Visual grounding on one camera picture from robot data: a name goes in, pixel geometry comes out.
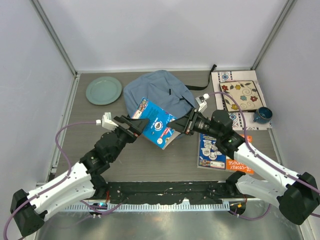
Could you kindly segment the blue illustrated book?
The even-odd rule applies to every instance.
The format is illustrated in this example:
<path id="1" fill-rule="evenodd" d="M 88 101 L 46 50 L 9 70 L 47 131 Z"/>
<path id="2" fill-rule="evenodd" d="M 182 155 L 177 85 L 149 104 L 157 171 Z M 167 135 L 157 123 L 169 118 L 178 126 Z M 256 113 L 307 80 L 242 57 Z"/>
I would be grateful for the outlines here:
<path id="1" fill-rule="evenodd" d="M 226 156 L 216 146 L 217 140 L 206 134 L 199 134 L 197 167 L 205 169 L 226 169 Z"/>

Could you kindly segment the orange 78-storey treehouse book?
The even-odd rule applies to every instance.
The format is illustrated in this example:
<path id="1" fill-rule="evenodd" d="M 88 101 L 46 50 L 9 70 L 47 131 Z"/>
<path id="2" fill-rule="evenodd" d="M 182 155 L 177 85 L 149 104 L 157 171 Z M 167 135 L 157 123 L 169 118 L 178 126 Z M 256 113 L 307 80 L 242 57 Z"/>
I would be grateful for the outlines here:
<path id="1" fill-rule="evenodd" d="M 253 175 L 255 173 L 253 169 L 251 169 L 244 163 L 231 159 L 228 156 L 226 156 L 225 160 L 225 170 L 230 172 L 240 171 L 249 175 Z"/>

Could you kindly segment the yellow 130-storey treehouse book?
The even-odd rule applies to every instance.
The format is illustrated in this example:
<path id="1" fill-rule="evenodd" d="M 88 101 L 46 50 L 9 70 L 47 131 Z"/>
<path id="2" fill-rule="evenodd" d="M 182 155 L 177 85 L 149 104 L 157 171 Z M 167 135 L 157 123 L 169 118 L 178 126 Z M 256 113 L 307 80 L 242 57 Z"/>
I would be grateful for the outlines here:
<path id="1" fill-rule="evenodd" d="M 145 97 L 142 98 L 131 118 L 149 120 L 142 134 L 162 150 L 180 134 L 167 126 L 177 118 Z"/>

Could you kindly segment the light blue backpack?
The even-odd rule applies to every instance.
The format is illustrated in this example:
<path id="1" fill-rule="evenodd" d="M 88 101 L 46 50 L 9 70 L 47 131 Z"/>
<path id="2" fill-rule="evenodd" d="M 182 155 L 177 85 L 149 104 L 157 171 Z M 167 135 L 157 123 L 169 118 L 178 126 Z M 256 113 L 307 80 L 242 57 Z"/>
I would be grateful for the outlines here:
<path id="1" fill-rule="evenodd" d="M 132 118 L 142 98 L 147 98 L 179 119 L 198 105 L 191 91 L 204 89 L 204 86 L 184 84 L 167 70 L 143 74 L 123 89 L 127 116 Z"/>

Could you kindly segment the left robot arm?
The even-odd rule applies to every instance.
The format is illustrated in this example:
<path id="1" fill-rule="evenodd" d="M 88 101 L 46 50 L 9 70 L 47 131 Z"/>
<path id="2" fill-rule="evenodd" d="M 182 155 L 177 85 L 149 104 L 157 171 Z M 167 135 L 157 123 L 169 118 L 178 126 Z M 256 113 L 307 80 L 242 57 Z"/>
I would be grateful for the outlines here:
<path id="1" fill-rule="evenodd" d="M 89 198 L 102 199 L 107 183 L 101 176 L 110 168 L 126 144 L 134 143 L 143 133 L 149 120 L 116 116 L 106 112 L 102 119 L 94 121 L 107 131 L 75 165 L 28 192 L 19 189 L 12 196 L 10 219 L 14 220 L 22 237 L 37 232 L 46 221 L 68 205 Z"/>

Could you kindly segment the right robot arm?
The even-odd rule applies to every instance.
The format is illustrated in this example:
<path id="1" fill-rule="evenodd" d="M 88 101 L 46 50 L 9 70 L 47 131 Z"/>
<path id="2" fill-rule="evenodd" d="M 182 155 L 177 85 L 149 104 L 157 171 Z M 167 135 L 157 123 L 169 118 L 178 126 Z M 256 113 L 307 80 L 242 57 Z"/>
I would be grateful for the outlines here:
<path id="1" fill-rule="evenodd" d="M 223 155 L 245 164 L 263 178 L 257 180 L 237 171 L 225 186 L 230 197 L 243 194 L 261 199 L 296 225 L 301 225 L 320 205 L 316 179 L 308 172 L 299 174 L 262 154 L 233 130 L 233 121 L 225 110 L 215 110 L 211 118 L 206 118 L 193 108 L 167 126 L 181 134 L 197 132 L 215 138 L 215 145 Z"/>

